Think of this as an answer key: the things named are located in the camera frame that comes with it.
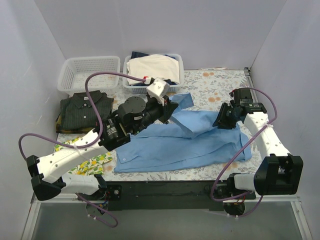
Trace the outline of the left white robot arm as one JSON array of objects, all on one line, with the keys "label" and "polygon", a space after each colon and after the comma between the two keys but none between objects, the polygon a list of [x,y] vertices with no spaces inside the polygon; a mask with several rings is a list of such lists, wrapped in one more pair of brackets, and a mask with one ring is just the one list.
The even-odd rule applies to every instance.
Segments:
[{"label": "left white robot arm", "polygon": [[43,157],[31,155],[26,159],[31,185],[40,201],[50,200],[60,193],[79,193],[101,200],[106,196],[107,184],[101,174],[79,175],[68,171],[83,162],[130,142],[155,121],[166,124],[178,103],[168,96],[160,103],[155,97],[129,97],[108,119],[75,141],[71,147]]}]

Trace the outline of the light blue long sleeve shirt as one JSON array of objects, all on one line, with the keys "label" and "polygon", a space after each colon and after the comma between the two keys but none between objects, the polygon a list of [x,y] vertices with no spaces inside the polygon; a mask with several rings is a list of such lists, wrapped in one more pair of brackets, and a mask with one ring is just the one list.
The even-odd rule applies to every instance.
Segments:
[{"label": "light blue long sleeve shirt", "polygon": [[239,126],[213,126],[216,111],[191,110],[190,93],[169,98],[178,103],[169,124],[152,124],[116,149],[116,173],[165,172],[227,163],[247,142]]}]

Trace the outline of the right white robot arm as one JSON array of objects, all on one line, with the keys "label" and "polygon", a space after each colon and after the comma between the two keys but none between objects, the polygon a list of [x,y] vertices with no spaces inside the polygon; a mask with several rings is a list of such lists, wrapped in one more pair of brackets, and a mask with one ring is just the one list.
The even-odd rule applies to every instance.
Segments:
[{"label": "right white robot arm", "polygon": [[271,195],[294,195],[298,191],[303,160],[295,156],[278,138],[273,122],[269,119],[265,106],[254,102],[251,87],[242,87],[230,92],[229,103],[223,103],[213,127],[232,130],[237,122],[242,122],[251,133],[251,139],[229,160],[223,171],[235,159],[255,142],[262,162],[255,173],[233,173],[219,185],[221,174],[218,175],[210,191],[210,198],[223,202],[242,198],[251,193],[261,197]]}]

